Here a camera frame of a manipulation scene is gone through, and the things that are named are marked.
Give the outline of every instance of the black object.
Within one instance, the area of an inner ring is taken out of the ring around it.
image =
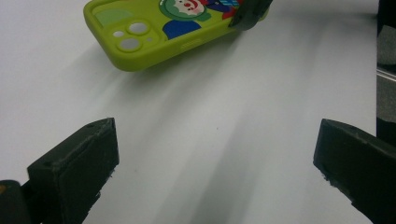
[[[396,223],[396,147],[324,119],[314,164],[374,224]]]
[[[396,147],[396,123],[376,118],[376,137]]]
[[[384,25],[396,28],[396,1],[379,0],[377,34],[381,33]]]
[[[118,164],[114,119],[90,123],[32,163],[21,188],[0,181],[0,223],[82,223]]]
[[[233,16],[230,27],[246,31],[260,20],[273,0],[244,0]]]

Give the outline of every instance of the cartoon character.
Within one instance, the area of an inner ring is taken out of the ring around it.
[[[225,20],[235,13],[236,0],[162,0],[161,12],[172,19],[163,27],[163,31],[172,39],[198,30],[201,26],[195,21],[207,21],[211,18],[208,8],[223,13]]]

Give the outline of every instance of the white table surface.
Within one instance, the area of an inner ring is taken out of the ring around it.
[[[0,0],[0,179],[114,117],[120,165],[84,223],[371,223],[312,164],[321,119],[375,132],[375,0],[275,0],[268,18],[142,72],[85,1]]]

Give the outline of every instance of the phone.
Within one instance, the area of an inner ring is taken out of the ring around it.
[[[242,0],[92,0],[88,27],[110,61],[138,71],[226,35]]]

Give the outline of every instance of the phone case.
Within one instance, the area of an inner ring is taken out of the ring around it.
[[[92,0],[88,27],[110,61],[137,71],[232,31],[241,0]]]

